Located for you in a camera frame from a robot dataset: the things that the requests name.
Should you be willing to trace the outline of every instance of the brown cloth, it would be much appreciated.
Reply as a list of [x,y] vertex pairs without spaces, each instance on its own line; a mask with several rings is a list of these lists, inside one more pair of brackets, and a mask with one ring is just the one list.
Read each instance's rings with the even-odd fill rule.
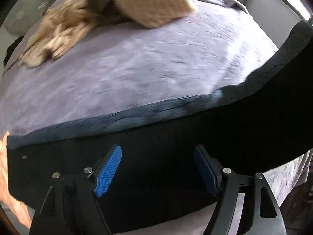
[[36,67],[49,57],[59,58],[99,24],[132,19],[155,28],[195,11],[191,0],[66,0],[46,12],[19,64]]

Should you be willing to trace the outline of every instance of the black bracket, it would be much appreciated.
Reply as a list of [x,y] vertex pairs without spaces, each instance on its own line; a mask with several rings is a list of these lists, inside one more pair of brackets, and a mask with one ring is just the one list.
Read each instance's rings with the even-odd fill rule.
[[29,234],[111,235],[97,198],[108,190],[120,160],[121,148],[115,145],[81,174],[63,177],[54,173]]
[[222,169],[202,145],[195,148],[194,156],[207,190],[219,195],[204,235],[228,234],[238,193],[245,193],[245,200],[237,235],[286,235],[279,206],[261,172],[245,176],[236,174],[230,168]]

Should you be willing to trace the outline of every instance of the bed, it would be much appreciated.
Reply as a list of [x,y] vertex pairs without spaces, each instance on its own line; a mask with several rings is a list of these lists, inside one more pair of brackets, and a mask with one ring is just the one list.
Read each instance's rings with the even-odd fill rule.
[[[267,62],[277,47],[240,3],[193,2],[198,13],[160,28],[147,30],[136,23],[98,27],[62,58],[34,69],[19,67],[14,61],[38,27],[35,24],[12,54],[0,83],[0,133],[14,135],[8,152],[120,132],[227,105],[259,90],[282,68],[281,58]],[[304,28],[301,23],[296,26],[281,48],[285,62],[312,37]],[[290,52],[289,43],[299,45]],[[229,85],[238,87],[233,91]],[[90,127],[85,118],[97,118],[99,126]],[[84,127],[84,133],[65,130],[73,124]],[[306,181],[312,153],[265,173],[279,205],[294,186]],[[230,234],[238,226],[242,200],[239,195]],[[198,234],[213,209],[210,205],[124,234]]]

